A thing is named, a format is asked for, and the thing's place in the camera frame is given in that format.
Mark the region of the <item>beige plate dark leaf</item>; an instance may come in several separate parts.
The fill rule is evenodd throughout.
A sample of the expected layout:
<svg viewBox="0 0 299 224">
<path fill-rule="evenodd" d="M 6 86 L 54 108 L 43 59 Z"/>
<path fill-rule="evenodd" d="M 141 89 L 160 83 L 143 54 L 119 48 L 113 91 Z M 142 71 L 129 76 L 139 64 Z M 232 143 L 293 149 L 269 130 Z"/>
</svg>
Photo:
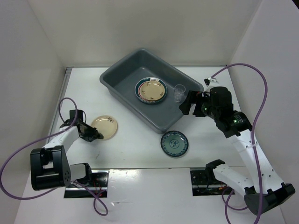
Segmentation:
<svg viewBox="0 0 299 224">
<path fill-rule="evenodd" d="M 103 135 L 102 140 L 108 140 L 116 134 L 118 123 L 111 115 L 103 115 L 94 119 L 91 123 L 91 127 L 96 128 L 97 131 Z"/>
</svg>

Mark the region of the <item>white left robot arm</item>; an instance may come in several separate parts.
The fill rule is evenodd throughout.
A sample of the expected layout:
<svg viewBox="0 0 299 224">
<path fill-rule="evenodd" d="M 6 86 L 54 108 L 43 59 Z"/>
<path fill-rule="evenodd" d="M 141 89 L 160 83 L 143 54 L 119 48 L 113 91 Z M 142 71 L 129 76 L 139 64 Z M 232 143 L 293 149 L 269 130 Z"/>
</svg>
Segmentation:
<svg viewBox="0 0 299 224">
<path fill-rule="evenodd" d="M 59 134 L 42 148 L 30 153 L 31 185 L 33 190 L 68 187 L 77 181 L 86 187 L 92 184 L 92 169 L 87 162 L 70 165 L 67 151 L 79 138 L 87 142 L 102 140 L 103 134 L 95 127 L 84 122 L 75 126 L 64 123 L 60 126 Z"/>
</svg>

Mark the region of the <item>beige plate small flowers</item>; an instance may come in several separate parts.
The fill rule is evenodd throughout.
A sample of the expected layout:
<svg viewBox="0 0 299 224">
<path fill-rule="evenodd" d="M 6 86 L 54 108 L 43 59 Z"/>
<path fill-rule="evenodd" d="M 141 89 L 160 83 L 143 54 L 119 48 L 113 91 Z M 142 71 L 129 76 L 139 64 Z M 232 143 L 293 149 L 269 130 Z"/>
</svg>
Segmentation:
<svg viewBox="0 0 299 224">
<path fill-rule="evenodd" d="M 141 85 L 139 93 L 141 97 L 145 100 L 159 100 L 165 94 L 165 87 L 160 82 L 147 81 Z"/>
</svg>

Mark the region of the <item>white plate green red rim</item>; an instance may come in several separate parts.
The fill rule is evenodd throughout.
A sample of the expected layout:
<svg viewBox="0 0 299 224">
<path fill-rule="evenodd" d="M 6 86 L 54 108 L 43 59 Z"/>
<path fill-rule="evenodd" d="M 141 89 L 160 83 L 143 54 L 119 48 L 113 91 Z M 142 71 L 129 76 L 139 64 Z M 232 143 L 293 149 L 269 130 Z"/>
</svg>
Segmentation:
<svg viewBox="0 0 299 224">
<path fill-rule="evenodd" d="M 165 94 L 164 94 L 164 96 L 161 99 L 154 100 L 154 101 L 149 101 L 149 100 L 145 100 L 145 99 L 143 99 L 141 97 L 141 95 L 139 93 L 139 89 L 140 89 L 141 85 L 144 84 L 147 81 L 157 81 L 157 82 L 160 82 L 165 87 Z M 135 85 L 135 95 L 137 96 L 137 98 L 141 102 L 143 102 L 145 104 L 149 104 L 149 105 L 154 105 L 154 104 L 158 104 L 158 103 L 162 102 L 164 100 L 164 98 L 166 97 L 167 92 L 168 92 L 168 89 L 167 89 L 167 86 L 166 86 L 165 82 L 163 80 L 159 79 L 159 78 L 156 78 L 156 77 L 146 77 L 146 78 L 143 78 L 143 79 L 139 80 L 136 83 L 136 85 Z"/>
</svg>

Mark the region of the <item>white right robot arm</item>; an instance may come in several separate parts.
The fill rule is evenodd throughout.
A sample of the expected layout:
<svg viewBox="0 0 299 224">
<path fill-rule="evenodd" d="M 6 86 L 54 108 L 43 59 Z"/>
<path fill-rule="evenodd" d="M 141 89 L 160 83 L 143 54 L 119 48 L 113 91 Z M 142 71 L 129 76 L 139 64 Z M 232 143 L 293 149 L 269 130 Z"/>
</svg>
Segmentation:
<svg viewBox="0 0 299 224">
<path fill-rule="evenodd" d="M 245 177 L 222 160 L 206 164 L 205 178 L 209 183 L 227 184 L 240 194 L 247 208 L 254 214 L 263 214 L 288 200 L 295 188 L 275 172 L 259 143 L 246 115 L 234 110 L 232 95 L 226 87 L 213 87 L 208 92 L 189 91 L 179 109 L 187 115 L 195 105 L 195 117 L 210 117 L 235 147 L 250 176 Z"/>
</svg>

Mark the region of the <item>clear faceted drinking glass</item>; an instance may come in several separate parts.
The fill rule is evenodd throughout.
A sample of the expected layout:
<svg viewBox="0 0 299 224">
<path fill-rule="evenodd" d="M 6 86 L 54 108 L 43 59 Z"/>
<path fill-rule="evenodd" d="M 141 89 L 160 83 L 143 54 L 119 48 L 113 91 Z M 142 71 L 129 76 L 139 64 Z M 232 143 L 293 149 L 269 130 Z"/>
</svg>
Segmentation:
<svg viewBox="0 0 299 224">
<path fill-rule="evenodd" d="M 186 88 L 182 84 L 177 84 L 174 87 L 174 100 L 176 103 L 179 103 L 182 101 L 185 91 L 186 91 Z"/>
</svg>

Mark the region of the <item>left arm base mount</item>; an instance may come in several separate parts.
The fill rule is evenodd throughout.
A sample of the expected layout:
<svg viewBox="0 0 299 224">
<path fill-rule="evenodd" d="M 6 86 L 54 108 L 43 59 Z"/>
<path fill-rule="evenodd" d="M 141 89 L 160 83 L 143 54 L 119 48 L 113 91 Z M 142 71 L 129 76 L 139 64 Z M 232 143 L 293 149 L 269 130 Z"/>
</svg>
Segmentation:
<svg viewBox="0 0 299 224">
<path fill-rule="evenodd" d="M 107 198 L 109 170 L 92 169 L 91 180 L 80 182 L 99 198 Z M 65 188 L 64 198 L 93 198 L 93 196 L 83 187 L 71 184 Z"/>
</svg>

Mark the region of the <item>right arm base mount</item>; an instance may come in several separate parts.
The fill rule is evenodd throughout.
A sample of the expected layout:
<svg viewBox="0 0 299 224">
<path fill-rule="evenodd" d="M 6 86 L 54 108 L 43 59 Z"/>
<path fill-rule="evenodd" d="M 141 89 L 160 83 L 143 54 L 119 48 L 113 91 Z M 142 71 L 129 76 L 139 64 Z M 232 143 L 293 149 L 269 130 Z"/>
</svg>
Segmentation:
<svg viewBox="0 0 299 224">
<path fill-rule="evenodd" d="M 193 196 L 217 196 L 228 188 L 220 181 L 209 183 L 203 168 L 191 168 L 190 177 Z"/>
</svg>

